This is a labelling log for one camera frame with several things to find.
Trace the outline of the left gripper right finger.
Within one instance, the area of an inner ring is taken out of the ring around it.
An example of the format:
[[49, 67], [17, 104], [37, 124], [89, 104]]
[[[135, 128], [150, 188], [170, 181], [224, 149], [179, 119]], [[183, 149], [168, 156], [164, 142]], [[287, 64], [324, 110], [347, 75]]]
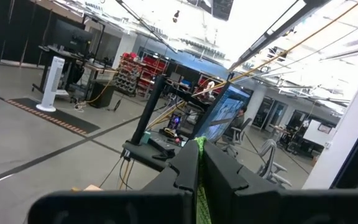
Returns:
[[204, 143], [213, 224], [358, 224], [358, 189], [286, 190]]

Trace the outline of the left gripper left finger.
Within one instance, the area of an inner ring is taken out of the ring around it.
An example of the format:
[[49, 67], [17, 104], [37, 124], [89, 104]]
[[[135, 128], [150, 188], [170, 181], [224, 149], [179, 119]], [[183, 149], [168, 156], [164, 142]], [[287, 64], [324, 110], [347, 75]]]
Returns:
[[140, 190], [57, 191], [32, 204], [28, 224], [196, 224], [199, 147], [188, 141]]

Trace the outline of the green microfiber towel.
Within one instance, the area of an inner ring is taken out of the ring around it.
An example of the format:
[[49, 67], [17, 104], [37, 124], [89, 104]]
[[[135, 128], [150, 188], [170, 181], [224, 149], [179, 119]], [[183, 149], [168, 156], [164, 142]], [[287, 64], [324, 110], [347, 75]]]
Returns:
[[208, 201], [204, 188], [204, 144], [207, 141], [205, 136], [195, 138], [198, 146], [198, 185], [196, 196], [196, 224], [212, 224], [209, 212]]

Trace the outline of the grey office chair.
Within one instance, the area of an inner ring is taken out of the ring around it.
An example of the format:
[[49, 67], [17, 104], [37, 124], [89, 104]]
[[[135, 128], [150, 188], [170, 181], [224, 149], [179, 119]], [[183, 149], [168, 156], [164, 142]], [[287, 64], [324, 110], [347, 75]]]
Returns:
[[229, 139], [229, 145], [241, 145], [245, 135], [245, 128], [252, 121], [252, 118], [247, 118], [240, 128], [232, 128], [233, 136]]
[[286, 185], [291, 187], [291, 182], [279, 175], [279, 172], [288, 172], [288, 170], [274, 161], [276, 149], [277, 144], [273, 139], [268, 139], [263, 143], [258, 155], [263, 159], [268, 154], [268, 158], [264, 165], [259, 167], [257, 175], [273, 184], [281, 186], [281, 188], [284, 188]]

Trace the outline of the grey side desk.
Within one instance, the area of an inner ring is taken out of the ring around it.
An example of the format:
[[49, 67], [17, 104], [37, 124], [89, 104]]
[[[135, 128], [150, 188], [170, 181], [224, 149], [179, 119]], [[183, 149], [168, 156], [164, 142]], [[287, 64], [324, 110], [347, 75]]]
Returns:
[[168, 166], [178, 172], [193, 170], [198, 166], [198, 145], [195, 140], [188, 141], [182, 148], [176, 148], [175, 156], [166, 161], [152, 158], [152, 156], [160, 154], [160, 151], [150, 144], [136, 146], [127, 141], [122, 147], [123, 154], [127, 154], [130, 158], [159, 172]]

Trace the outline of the person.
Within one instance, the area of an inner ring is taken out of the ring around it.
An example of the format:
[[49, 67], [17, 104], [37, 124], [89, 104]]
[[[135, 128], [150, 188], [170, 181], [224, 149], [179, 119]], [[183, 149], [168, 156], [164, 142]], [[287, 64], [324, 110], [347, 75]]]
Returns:
[[244, 123], [244, 115], [247, 111], [247, 106], [244, 105], [239, 111], [236, 117], [232, 120], [228, 127], [228, 131], [232, 131], [232, 128], [240, 128]]

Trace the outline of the whiteboard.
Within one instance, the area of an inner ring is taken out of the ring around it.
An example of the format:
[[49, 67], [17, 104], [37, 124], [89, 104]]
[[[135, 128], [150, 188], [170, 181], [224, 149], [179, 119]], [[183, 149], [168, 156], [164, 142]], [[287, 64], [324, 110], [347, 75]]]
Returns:
[[303, 139], [325, 147], [332, 140], [335, 132], [336, 128], [312, 119]]

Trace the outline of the white panel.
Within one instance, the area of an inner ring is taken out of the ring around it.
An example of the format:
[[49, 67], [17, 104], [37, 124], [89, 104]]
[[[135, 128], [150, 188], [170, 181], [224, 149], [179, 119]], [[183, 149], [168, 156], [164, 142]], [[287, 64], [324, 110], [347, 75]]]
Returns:
[[328, 189], [332, 187], [357, 140], [358, 90], [340, 119], [332, 140], [328, 142], [328, 147], [319, 156], [303, 188]]

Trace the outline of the monitor with blue screen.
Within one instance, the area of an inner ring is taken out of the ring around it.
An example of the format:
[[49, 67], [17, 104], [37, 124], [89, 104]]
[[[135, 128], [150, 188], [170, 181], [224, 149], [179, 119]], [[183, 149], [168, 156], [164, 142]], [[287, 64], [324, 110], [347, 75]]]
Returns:
[[249, 102], [249, 98], [250, 95], [239, 85], [227, 82], [198, 120], [189, 139], [205, 137], [211, 142], [216, 142], [225, 133], [238, 111]]

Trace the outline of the computer tower with lights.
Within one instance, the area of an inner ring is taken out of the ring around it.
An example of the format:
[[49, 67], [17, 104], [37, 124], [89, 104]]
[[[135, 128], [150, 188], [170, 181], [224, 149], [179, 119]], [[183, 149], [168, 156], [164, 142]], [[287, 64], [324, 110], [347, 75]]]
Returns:
[[173, 113], [169, 119], [167, 128], [177, 130], [181, 122], [181, 114]]

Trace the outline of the black floor bin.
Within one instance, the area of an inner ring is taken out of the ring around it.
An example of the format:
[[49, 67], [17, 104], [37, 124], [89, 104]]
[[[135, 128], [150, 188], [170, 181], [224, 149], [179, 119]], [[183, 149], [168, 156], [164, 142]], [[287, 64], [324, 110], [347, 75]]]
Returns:
[[112, 83], [108, 83], [107, 80], [95, 81], [91, 89], [89, 104], [95, 108], [108, 107], [113, 93], [114, 85]]

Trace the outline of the black desk with monitor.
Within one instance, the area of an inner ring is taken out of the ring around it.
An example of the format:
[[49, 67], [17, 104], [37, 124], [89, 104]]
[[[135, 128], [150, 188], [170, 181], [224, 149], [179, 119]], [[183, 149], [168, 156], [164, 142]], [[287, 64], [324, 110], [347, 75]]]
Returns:
[[[99, 74], [110, 73], [111, 75], [115, 74], [116, 71], [111, 67], [107, 66], [105, 63], [93, 63], [89, 60], [86, 60], [84, 57], [78, 54], [70, 53], [64, 50], [58, 50], [56, 47], [51, 45], [48, 46], [39, 46], [39, 48], [46, 53], [47, 63], [45, 64], [40, 85], [32, 84], [32, 91], [37, 90], [41, 93], [44, 93], [46, 79], [48, 75], [48, 68], [52, 64], [52, 59], [54, 56], [63, 58], [68, 62], [66, 72], [63, 72], [62, 85], [61, 87], [66, 89], [73, 89], [80, 91], [83, 95], [80, 97], [81, 100], [88, 100], [90, 98], [91, 90], [93, 84], [91, 82], [96, 81], [96, 78]], [[84, 69], [88, 68], [91, 70], [91, 74], [88, 77], [88, 81], [85, 86], [77, 85], [76, 83], [81, 79]]]

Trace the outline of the white tower fan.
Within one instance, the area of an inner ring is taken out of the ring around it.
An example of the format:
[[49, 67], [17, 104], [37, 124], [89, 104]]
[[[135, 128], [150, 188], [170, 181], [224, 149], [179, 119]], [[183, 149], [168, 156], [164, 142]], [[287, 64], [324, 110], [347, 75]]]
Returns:
[[46, 112], [56, 111], [56, 108], [53, 106], [53, 103], [55, 100], [55, 95], [57, 92], [60, 77], [62, 75], [64, 63], [65, 60], [63, 58], [57, 56], [53, 57], [52, 64], [48, 74], [48, 79], [45, 85], [42, 102], [41, 104], [36, 105], [36, 107], [39, 110], [46, 111]]

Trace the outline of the black overhead rig beam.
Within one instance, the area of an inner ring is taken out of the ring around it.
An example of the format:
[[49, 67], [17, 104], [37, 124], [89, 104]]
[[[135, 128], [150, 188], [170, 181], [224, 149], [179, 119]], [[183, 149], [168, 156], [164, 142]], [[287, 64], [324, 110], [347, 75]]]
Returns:
[[273, 41], [284, 36], [287, 31], [295, 28], [318, 9], [327, 5], [330, 1], [331, 0], [293, 0], [291, 6], [230, 66], [229, 70], [232, 71], [236, 69]]

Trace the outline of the large black monitor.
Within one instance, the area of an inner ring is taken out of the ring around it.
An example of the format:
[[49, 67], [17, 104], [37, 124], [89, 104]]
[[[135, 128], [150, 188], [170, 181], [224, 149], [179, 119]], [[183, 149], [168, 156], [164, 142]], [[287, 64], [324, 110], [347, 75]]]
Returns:
[[87, 54], [93, 35], [69, 23], [58, 20], [52, 32], [52, 43]]

